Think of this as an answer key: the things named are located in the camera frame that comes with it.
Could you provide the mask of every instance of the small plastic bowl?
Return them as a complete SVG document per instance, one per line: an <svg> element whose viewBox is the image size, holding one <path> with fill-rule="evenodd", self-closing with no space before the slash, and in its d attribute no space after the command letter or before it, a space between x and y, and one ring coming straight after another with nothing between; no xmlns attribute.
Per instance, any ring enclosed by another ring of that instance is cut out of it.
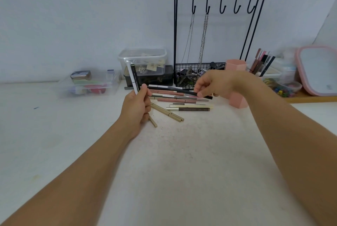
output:
<svg viewBox="0 0 337 226"><path fill-rule="evenodd" d="M297 81L276 81L273 90L281 97L293 97L301 88L302 84Z"/></svg>

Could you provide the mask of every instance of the hook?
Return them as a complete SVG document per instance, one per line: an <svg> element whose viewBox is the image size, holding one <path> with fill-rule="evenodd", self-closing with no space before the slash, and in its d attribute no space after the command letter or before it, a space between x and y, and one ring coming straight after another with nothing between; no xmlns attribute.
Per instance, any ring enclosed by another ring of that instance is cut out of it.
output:
<svg viewBox="0 0 337 226"><path fill-rule="evenodd" d="M193 6L194 6L194 0L192 0L192 14L196 12L196 6L194 6L194 10L193 10Z"/></svg>
<svg viewBox="0 0 337 226"><path fill-rule="evenodd" d="M248 13L248 14L250 14L251 12L253 12L253 10L256 8L256 6L254 6L254 7L252 8L252 10L249 11L250 2L251 2L251 0L249 0L248 7L247 7L247 13Z"/></svg>
<svg viewBox="0 0 337 226"><path fill-rule="evenodd" d="M207 5L208 5L208 0L206 0L206 14L208 15L211 6L208 6L208 10L207 10Z"/></svg>
<svg viewBox="0 0 337 226"><path fill-rule="evenodd" d="M222 4L222 0L220 0L220 14L223 14L225 12L226 6L223 8L223 11L221 12L221 4Z"/></svg>
<svg viewBox="0 0 337 226"><path fill-rule="evenodd" d="M239 8L238 8L238 11L236 11L235 12L235 8L236 8L236 2L237 2L238 0L235 0L235 5L234 5L234 14L237 14L238 13L238 11L240 10L240 8L241 8L241 5L239 5Z"/></svg>

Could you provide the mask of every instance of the silver chain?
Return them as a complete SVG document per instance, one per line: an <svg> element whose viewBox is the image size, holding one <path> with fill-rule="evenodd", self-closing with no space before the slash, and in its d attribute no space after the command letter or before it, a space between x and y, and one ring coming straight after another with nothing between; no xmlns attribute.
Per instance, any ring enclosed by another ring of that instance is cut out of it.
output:
<svg viewBox="0 0 337 226"><path fill-rule="evenodd" d="M186 49L187 49L187 45L188 45L188 39L189 39L189 35L190 35L190 33L191 33L190 46L189 46L189 49L188 49L188 56L187 56L187 62L186 62L186 63L188 63L189 52L190 52L190 50L191 50L191 42L192 42L193 25L194 25L194 14L192 14L192 16L191 16L190 31L188 32L188 37L187 37L186 47L185 47L185 51L184 51L184 56L183 56L183 59L181 60L181 63L183 63L183 60L184 60L184 57L185 57L185 53L186 53Z"/></svg>
<svg viewBox="0 0 337 226"><path fill-rule="evenodd" d="M208 14L205 15L205 20L204 20L204 31L203 31L203 36L201 38L199 63L198 63L198 72L201 69L201 63L203 62L203 54L204 54L204 48L205 48L207 25L208 25Z"/></svg>

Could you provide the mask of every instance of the hand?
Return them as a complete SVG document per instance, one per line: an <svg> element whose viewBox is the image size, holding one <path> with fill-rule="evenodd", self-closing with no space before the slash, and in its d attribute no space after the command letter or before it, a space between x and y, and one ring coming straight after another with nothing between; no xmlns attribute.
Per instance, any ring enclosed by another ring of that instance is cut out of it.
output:
<svg viewBox="0 0 337 226"><path fill-rule="evenodd" d="M149 119L151 101L148 96L151 95L152 93L146 84L142 84L137 95L133 90L125 96L122 111L117 121L126 127L130 139L139 134L141 124Z"/></svg>
<svg viewBox="0 0 337 226"><path fill-rule="evenodd" d="M198 79L194 86L194 92L198 93L198 97L222 96L229 97L232 91L238 87L242 80L253 76L247 71L234 70L208 70Z"/></svg>

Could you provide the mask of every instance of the wooden tray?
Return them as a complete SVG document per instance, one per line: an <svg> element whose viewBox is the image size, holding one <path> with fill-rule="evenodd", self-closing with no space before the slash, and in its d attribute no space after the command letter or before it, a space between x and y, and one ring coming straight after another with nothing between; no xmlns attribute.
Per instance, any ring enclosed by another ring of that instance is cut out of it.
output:
<svg viewBox="0 0 337 226"><path fill-rule="evenodd" d="M337 102L337 96L312 96L302 88L294 97L284 98L290 104Z"/></svg>

